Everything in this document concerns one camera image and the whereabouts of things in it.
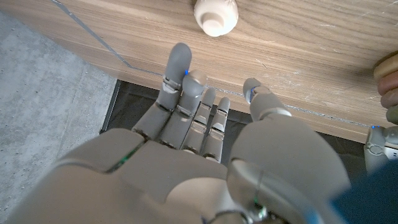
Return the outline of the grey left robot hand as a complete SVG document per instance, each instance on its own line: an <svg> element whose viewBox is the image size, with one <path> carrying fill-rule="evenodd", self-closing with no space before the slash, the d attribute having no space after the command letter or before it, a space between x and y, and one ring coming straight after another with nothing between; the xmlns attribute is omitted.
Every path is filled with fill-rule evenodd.
<svg viewBox="0 0 398 224"><path fill-rule="evenodd" d="M364 144L364 159L368 174L397 160L397 126L371 126Z"/></svg>

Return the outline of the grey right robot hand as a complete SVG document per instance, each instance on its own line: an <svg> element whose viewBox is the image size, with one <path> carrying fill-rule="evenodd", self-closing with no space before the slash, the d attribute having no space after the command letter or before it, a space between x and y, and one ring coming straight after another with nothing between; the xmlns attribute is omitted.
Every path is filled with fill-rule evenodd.
<svg viewBox="0 0 398 224"><path fill-rule="evenodd" d="M330 145L254 78L252 121L221 163L229 99L215 114L207 77L175 45L156 102L61 157L8 223L341 223L332 197L350 187Z"/></svg>

